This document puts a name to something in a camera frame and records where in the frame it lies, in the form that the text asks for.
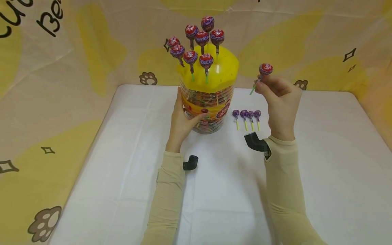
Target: person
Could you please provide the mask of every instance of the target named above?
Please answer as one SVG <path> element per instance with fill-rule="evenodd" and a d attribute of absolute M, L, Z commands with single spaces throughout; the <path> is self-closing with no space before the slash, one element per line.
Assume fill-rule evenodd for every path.
<path fill-rule="evenodd" d="M 270 157 L 264 158 L 264 162 L 269 212 L 278 236 L 283 245 L 325 245 L 306 216 L 299 174 L 294 122 L 301 91 L 285 79 L 265 76 L 256 84 L 256 92 L 268 103 L 271 136 L 265 141 L 270 147 Z M 185 182 L 180 148 L 203 117 L 203 114 L 191 120 L 185 117 L 178 88 L 170 136 L 158 170 L 156 191 L 141 245 L 172 245 L 174 241 Z"/>

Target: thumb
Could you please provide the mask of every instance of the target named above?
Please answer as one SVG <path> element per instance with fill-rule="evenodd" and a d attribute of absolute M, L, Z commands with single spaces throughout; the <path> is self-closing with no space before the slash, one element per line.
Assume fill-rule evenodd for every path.
<path fill-rule="evenodd" d="M 203 113 L 203 114 L 199 114 L 196 117 L 192 118 L 190 120 L 192 127 L 196 126 L 196 124 L 198 124 L 201 120 L 203 120 L 203 118 L 205 118 L 208 114 L 207 113 Z"/>
<path fill-rule="evenodd" d="M 272 103 L 273 100 L 278 98 L 268 85 L 263 82 L 258 82 L 256 84 L 256 93 L 262 94 L 267 100 L 267 103 Z"/>

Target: wrapped candy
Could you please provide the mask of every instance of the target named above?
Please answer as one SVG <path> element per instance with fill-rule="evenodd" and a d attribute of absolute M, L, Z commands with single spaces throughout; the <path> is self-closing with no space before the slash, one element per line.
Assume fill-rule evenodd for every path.
<path fill-rule="evenodd" d="M 257 127 L 260 131 L 260 117 L 261 117 L 261 111 L 254 111 L 254 117 L 257 118 Z"/>
<path fill-rule="evenodd" d="M 219 45 L 221 45 L 223 43 L 223 41 L 225 40 L 225 33 L 223 32 L 223 30 L 213 30 L 211 32 L 211 42 L 215 45 L 216 47 L 216 59 L 218 59 L 218 55 L 219 55 Z"/>
<path fill-rule="evenodd" d="M 180 45 L 180 44 L 181 44 L 180 40 L 179 40 L 178 38 L 176 38 L 175 36 L 172 37 L 172 38 L 170 38 L 170 39 L 167 41 L 167 43 L 168 43 L 170 49 L 173 49 L 174 46 Z"/>
<path fill-rule="evenodd" d="M 237 123 L 237 130 L 240 130 L 240 128 L 238 127 L 238 116 L 240 115 L 240 111 L 239 110 L 234 110 L 233 111 L 233 116 L 235 117 L 234 122 Z"/>
<path fill-rule="evenodd" d="M 201 47 L 201 54 L 202 55 L 204 54 L 204 46 L 207 45 L 209 40 L 210 40 L 210 36 L 205 31 L 199 31 L 196 34 L 195 41 Z"/>
<path fill-rule="evenodd" d="M 170 54 L 174 58 L 177 58 L 180 61 L 182 67 L 185 67 L 184 62 L 182 62 L 182 56 L 184 55 L 184 53 L 185 53 L 185 48 L 183 47 L 183 45 L 176 45 L 170 50 Z"/>
<path fill-rule="evenodd" d="M 252 125 L 252 130 L 254 131 L 254 127 L 253 127 L 253 111 L 248 111 L 248 118 L 250 120 L 250 124 Z"/>
<path fill-rule="evenodd" d="M 185 35 L 191 42 L 191 50 L 194 50 L 194 40 L 198 32 L 199 28 L 195 25 L 187 25 L 185 28 Z"/>
<path fill-rule="evenodd" d="M 240 113 L 240 116 L 244 119 L 245 121 L 245 129 L 248 131 L 248 125 L 246 124 L 246 118 L 248 117 L 248 111 L 247 110 L 242 110 Z"/>
<path fill-rule="evenodd" d="M 191 74 L 192 74 L 192 79 L 193 81 L 195 80 L 195 77 L 193 75 L 193 64 L 197 61 L 198 55 L 195 51 L 188 51 L 184 53 L 184 61 L 191 66 Z"/>
<path fill-rule="evenodd" d="M 208 69 L 210 69 L 214 63 L 214 58 L 211 54 L 204 54 L 200 56 L 199 62 L 200 65 L 205 69 L 206 83 L 208 84 Z"/>
<path fill-rule="evenodd" d="M 212 31 L 213 28 L 215 27 L 214 18 L 211 16 L 206 16 L 206 17 L 202 18 L 201 27 L 203 28 L 203 31 L 205 31 L 205 32 L 209 33 L 210 31 Z"/>
<path fill-rule="evenodd" d="M 270 65 L 268 63 L 261 64 L 261 66 L 259 67 L 260 75 L 258 75 L 257 76 L 258 79 L 256 81 L 254 81 L 253 89 L 249 95 L 252 95 L 253 91 L 256 89 L 256 83 L 261 81 L 264 76 L 271 74 L 273 71 L 274 71 L 274 68 L 272 65 Z"/>

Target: arm sleeve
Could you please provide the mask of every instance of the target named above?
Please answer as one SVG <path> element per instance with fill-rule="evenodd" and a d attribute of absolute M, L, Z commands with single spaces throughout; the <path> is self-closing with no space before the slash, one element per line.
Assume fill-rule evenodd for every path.
<path fill-rule="evenodd" d="M 326 245 L 306 216 L 297 143 L 273 136 L 265 141 L 271 150 L 270 158 L 265 160 L 267 198 L 283 245 Z"/>
<path fill-rule="evenodd" d="M 185 183 L 183 155 L 165 152 L 158 169 L 147 230 L 141 245 L 172 245 L 179 221 Z"/>

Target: lollipop display stand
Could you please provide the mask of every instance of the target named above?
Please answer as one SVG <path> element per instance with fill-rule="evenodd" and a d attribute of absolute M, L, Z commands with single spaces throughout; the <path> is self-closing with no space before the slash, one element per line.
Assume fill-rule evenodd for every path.
<path fill-rule="evenodd" d="M 201 53 L 200 46 L 196 46 L 194 49 L 197 53 Z M 216 61 L 215 45 L 207 44 L 204 49 L 215 60 L 209 69 L 208 84 L 206 83 L 205 68 L 199 62 L 193 66 L 194 80 L 189 67 L 184 68 L 179 65 L 177 70 L 180 74 L 186 116 L 193 118 L 201 113 L 208 114 L 196 125 L 194 131 L 201 134 L 212 134 L 223 125 L 223 118 L 227 114 L 233 96 L 239 62 L 225 47 L 220 47 L 218 61 Z"/>

